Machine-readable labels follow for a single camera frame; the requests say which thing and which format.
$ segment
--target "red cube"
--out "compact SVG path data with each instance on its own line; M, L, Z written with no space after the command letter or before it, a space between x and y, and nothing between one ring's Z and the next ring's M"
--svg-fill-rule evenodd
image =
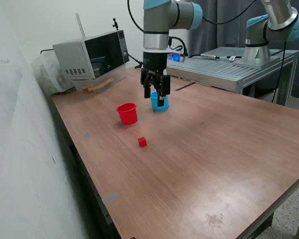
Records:
M140 147L145 147L145 146L147 146L147 142L146 142L146 139L145 139L145 137L142 137L142 138L139 138L139 145L140 145Z

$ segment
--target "metal frame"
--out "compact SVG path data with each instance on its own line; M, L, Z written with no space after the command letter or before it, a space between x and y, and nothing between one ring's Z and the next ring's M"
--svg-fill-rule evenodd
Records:
M244 48L219 47L206 52L205 54L217 56L242 55L244 50ZM245 87L280 70L283 52L281 50L270 50L270 52L272 55L279 56L280 60L276 64L262 70L234 66L234 63L230 61L203 60L196 57L186 59L185 62L174 62L169 60L167 73L199 84L242 94ZM298 58L299 51L286 51L284 72L278 93L277 104L288 106Z

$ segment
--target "blue cup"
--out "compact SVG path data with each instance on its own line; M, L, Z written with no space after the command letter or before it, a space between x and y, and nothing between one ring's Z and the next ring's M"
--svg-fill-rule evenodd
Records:
M162 107L158 107L157 106L157 92L154 91L150 94L150 102L151 102L151 107L153 108L153 111L166 111L169 107L168 104L168 97L166 96L165 100L164 100L164 106Z

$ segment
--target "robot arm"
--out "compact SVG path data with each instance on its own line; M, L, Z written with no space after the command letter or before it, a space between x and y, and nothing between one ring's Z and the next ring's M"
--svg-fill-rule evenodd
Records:
M154 86L158 106L163 106L165 96L170 94L170 76L163 74L167 67L169 30L194 29L200 25L202 18L202 8L192 2L144 1L144 68L141 84L145 98L150 98L150 87Z
M246 49L242 61L265 64L270 61L270 41L299 38L299 14L289 0L261 0L267 14L248 20Z

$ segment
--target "gray curtain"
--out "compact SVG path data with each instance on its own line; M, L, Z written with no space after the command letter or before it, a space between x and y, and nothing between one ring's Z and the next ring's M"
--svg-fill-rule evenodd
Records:
M204 16L212 21L226 21L243 11L252 0L194 0L202 6ZM299 0L291 0L292 6L299 11ZM205 21L189 34L189 54L200 54L220 46L245 47L246 22L248 19L266 14L258 0L240 18L224 25L212 25ZM272 49L282 49L282 42L270 43ZM299 50L299 40L289 42L287 49ZM277 82L273 75L259 83L263 88L274 88ZM299 97L299 63L293 88L293 96Z

